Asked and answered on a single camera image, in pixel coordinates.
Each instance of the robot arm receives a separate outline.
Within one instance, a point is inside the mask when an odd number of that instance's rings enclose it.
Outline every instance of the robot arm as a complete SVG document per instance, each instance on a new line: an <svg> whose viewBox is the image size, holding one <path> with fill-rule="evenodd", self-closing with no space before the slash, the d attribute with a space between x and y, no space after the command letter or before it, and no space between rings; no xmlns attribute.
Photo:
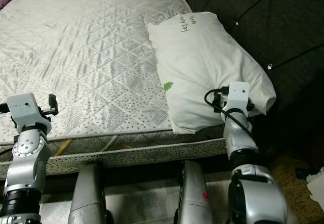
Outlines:
<svg viewBox="0 0 324 224"><path fill-rule="evenodd" d="M33 94L15 95L0 105L0 112L11 112L18 132L13 146L13 161L7 172L0 224L40 224L39 201L50 157L46 135L51 131L48 114L56 115L58 106L49 95L50 109L42 111Z"/></svg>
<svg viewBox="0 0 324 224"><path fill-rule="evenodd" d="M232 167L228 223L286 224L287 204L284 195L270 171L262 165L258 147L246 132L246 129L252 129L247 120L248 97L248 83L232 82L223 108L226 114L222 113L226 151Z"/></svg>

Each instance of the upholstered headboard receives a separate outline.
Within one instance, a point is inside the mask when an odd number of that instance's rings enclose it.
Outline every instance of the upholstered headboard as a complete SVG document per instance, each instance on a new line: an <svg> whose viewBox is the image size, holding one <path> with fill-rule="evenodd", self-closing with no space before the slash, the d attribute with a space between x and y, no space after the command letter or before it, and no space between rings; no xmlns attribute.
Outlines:
<svg viewBox="0 0 324 224"><path fill-rule="evenodd" d="M324 0L187 2L194 12L216 13L274 84L276 105L265 120L255 121L260 141L268 141L266 150L274 142L295 143L322 122Z"/></svg>

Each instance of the white mattress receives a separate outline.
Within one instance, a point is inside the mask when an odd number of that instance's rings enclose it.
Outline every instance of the white mattress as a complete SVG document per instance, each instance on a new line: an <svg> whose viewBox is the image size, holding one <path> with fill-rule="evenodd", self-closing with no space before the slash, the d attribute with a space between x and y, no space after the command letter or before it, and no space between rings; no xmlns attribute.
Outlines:
<svg viewBox="0 0 324 224"><path fill-rule="evenodd" d="M50 139L171 129L146 23L184 0L13 0L0 11L0 103L32 92L60 113ZM0 142L16 135L0 116Z"/></svg>

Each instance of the bed frame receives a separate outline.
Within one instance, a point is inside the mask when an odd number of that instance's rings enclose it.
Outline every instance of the bed frame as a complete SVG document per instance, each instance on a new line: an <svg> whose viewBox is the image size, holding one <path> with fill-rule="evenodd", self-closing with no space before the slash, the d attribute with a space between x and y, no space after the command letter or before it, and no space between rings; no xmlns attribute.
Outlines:
<svg viewBox="0 0 324 224"><path fill-rule="evenodd" d="M281 146L305 141L322 125L324 0L187 2L194 12L216 13L270 77L277 102L266 117L254 120L254 134L268 157Z"/></svg>
<svg viewBox="0 0 324 224"><path fill-rule="evenodd" d="M278 100L269 114L253 119L261 150L275 156L280 146L307 136L324 116L324 0L187 0L194 12L217 14L227 31L260 63ZM225 153L223 139L136 147L52 157L48 174L77 172L90 161L105 167L209 157ZM10 162L0 163L0 178Z"/></svg>

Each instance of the white cloth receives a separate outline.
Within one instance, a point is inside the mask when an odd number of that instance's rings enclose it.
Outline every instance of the white cloth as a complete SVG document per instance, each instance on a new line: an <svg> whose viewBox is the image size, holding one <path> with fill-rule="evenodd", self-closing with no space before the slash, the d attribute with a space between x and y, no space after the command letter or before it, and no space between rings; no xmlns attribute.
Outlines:
<svg viewBox="0 0 324 224"><path fill-rule="evenodd" d="M204 102L204 95L232 81L249 82L250 99L260 113L273 105L276 94L270 79L215 14L177 15L159 25L148 24L148 32L174 133L221 124L220 114Z"/></svg>

